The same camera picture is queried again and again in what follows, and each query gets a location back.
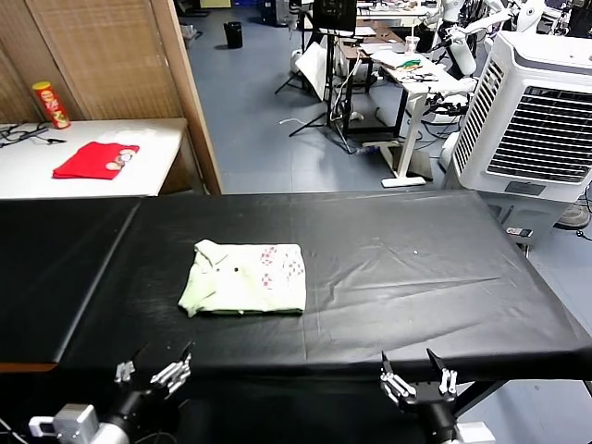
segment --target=black tablecloth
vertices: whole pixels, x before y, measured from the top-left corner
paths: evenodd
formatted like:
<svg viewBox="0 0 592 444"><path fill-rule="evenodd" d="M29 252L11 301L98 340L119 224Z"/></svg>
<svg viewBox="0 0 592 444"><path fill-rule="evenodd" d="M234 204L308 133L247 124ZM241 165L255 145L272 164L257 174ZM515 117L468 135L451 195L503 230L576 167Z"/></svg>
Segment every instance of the black tablecloth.
<svg viewBox="0 0 592 444"><path fill-rule="evenodd" d="M0 202L0 362L59 361L138 202Z"/></svg>
<svg viewBox="0 0 592 444"><path fill-rule="evenodd" d="M193 244L298 243L302 316L189 319L177 307ZM203 377L375 380L380 352L432 377L426 347L466 380L590 378L592 339L465 191L147 199L60 363L155 371L194 341Z"/></svg>

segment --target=air cooler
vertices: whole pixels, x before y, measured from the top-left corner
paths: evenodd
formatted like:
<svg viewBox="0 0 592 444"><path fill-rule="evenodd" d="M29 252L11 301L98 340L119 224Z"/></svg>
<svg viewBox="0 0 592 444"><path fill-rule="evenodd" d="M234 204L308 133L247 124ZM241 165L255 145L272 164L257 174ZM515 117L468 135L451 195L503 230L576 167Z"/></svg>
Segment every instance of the air cooler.
<svg viewBox="0 0 592 444"><path fill-rule="evenodd" d="M445 188L480 191L533 244L592 179L592 40L502 31L462 124Z"/></svg>

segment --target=wooden wall panel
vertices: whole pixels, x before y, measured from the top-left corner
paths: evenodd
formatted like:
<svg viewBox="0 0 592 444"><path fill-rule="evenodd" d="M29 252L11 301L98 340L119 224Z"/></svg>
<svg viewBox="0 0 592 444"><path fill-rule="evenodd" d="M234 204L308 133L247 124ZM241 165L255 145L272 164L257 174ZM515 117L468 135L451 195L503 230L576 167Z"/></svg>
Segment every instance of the wooden wall panel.
<svg viewBox="0 0 592 444"><path fill-rule="evenodd" d="M0 45L0 123L38 122L41 115Z"/></svg>
<svg viewBox="0 0 592 444"><path fill-rule="evenodd" d="M89 119L182 117L145 0L26 0Z"/></svg>
<svg viewBox="0 0 592 444"><path fill-rule="evenodd" d="M187 125L197 162L201 167L207 189L212 194L221 194L218 166L210 134L205 125L202 103L195 87L191 65L183 44L183 37L172 0L151 0L168 65L177 87L183 115Z"/></svg>
<svg viewBox="0 0 592 444"><path fill-rule="evenodd" d="M33 97L33 102L40 109L41 104L38 104L31 86L37 81L47 80L54 86L54 91L66 107L68 116L72 120L84 119L49 48L39 33L25 0L9 0L2 3L0 42L5 47L6 55L22 79L23 85Z"/></svg>

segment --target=cup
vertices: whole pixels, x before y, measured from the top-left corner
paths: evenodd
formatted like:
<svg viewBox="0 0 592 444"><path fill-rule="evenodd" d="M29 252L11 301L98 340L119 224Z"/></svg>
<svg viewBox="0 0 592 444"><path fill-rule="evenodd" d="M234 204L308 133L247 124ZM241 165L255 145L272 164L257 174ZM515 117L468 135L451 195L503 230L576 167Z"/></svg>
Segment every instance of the cup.
<svg viewBox="0 0 592 444"><path fill-rule="evenodd" d="M419 37L415 35L405 37L405 54L414 54L418 44Z"/></svg>

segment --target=folded red cloth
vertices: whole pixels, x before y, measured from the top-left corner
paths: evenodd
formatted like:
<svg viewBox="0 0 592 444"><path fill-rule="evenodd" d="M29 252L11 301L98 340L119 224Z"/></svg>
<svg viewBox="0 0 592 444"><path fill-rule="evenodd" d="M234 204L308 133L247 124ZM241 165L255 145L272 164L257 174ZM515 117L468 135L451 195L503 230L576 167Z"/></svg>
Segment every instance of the folded red cloth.
<svg viewBox="0 0 592 444"><path fill-rule="evenodd" d="M54 170L54 179L114 179L139 146L91 142Z"/></svg>

